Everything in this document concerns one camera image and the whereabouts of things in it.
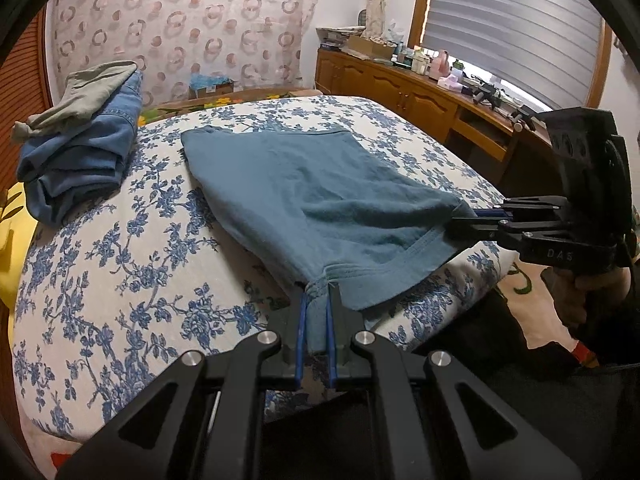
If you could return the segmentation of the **person right hand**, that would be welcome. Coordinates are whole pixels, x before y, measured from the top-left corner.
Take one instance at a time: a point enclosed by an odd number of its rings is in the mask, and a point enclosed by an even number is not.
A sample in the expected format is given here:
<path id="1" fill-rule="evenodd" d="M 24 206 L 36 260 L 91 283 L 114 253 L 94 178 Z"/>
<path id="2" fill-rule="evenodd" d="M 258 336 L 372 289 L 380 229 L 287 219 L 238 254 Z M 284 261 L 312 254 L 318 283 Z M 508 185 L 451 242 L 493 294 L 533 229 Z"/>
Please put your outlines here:
<path id="1" fill-rule="evenodd" d="M 621 304 L 632 283 L 627 268 L 595 276 L 576 276 L 567 270 L 547 268 L 541 272 L 541 278 L 553 299 L 556 314 L 568 328 L 584 324 L 590 307 Z"/>

